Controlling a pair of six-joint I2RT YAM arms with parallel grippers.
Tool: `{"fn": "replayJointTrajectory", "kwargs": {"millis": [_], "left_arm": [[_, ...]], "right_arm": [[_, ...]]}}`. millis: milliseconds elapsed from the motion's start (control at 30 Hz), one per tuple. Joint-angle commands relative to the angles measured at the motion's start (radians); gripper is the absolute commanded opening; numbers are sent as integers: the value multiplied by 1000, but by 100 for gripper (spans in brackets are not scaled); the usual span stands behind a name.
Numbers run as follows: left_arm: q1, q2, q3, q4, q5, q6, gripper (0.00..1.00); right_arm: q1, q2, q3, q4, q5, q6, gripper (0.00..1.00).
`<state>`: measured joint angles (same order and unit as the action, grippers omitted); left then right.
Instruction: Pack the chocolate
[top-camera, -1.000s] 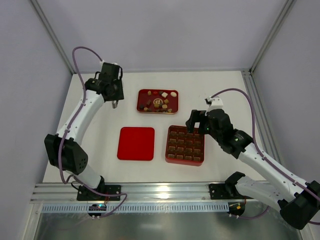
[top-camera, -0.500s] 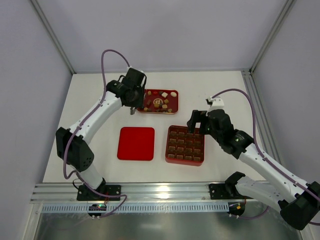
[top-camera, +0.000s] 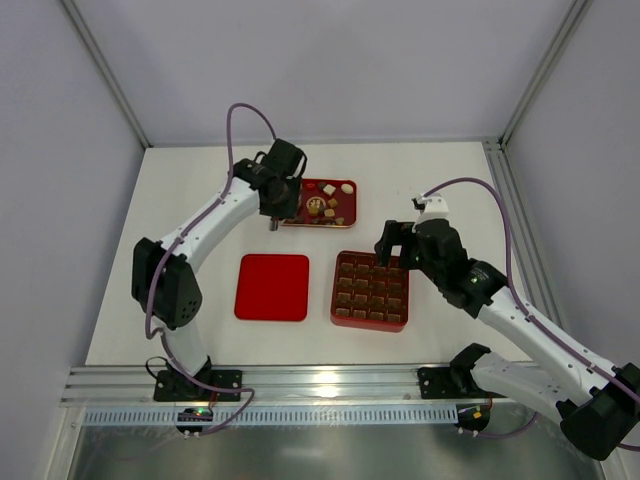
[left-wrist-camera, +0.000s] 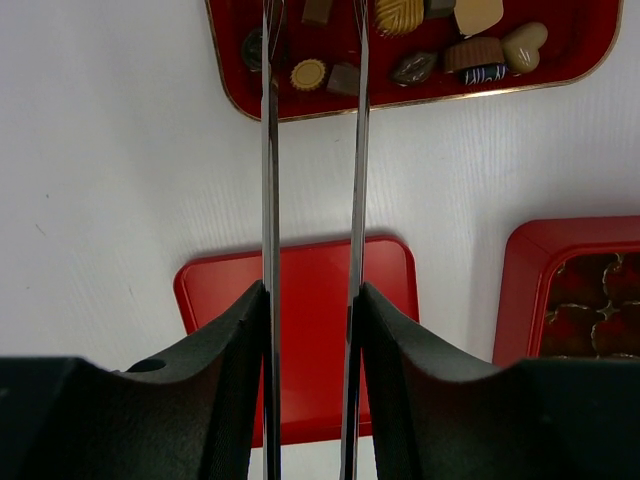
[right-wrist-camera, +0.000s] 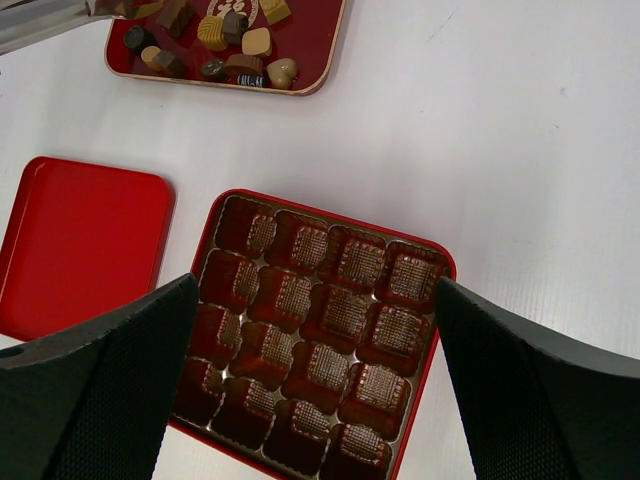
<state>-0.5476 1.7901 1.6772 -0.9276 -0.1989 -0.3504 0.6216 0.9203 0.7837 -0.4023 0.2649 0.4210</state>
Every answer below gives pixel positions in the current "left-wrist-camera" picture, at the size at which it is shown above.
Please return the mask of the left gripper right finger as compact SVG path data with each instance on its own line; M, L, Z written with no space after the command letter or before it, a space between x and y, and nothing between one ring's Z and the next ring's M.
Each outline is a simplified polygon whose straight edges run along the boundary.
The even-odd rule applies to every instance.
M371 285L355 303L381 479L635 479L634 360L480 360Z

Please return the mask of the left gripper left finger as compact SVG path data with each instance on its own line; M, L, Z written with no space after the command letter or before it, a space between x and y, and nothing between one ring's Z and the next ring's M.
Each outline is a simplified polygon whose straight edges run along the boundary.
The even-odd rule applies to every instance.
M5 479L243 479L265 290L125 371L81 357L1 361Z

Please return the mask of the metal tweezers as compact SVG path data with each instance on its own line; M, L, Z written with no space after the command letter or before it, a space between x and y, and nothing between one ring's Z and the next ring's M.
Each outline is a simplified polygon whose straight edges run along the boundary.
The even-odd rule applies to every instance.
M341 479L357 477L360 425L361 346L356 333L355 304L363 285L367 169L369 146L370 42L368 3L353 3L359 34L360 67L350 270L345 340L341 421ZM274 66L280 31L286 16L284 1L264 1L261 18L261 153L262 153L262 276L267 294L269 323L263 353L263 477L280 479L281 460L281 247L279 206L279 85Z

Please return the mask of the brown rectangular chocolate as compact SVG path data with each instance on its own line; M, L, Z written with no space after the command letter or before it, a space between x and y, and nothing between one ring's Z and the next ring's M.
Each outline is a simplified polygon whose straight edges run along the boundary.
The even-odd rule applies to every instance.
M312 26L327 26L331 16L333 0L306 0L302 23Z

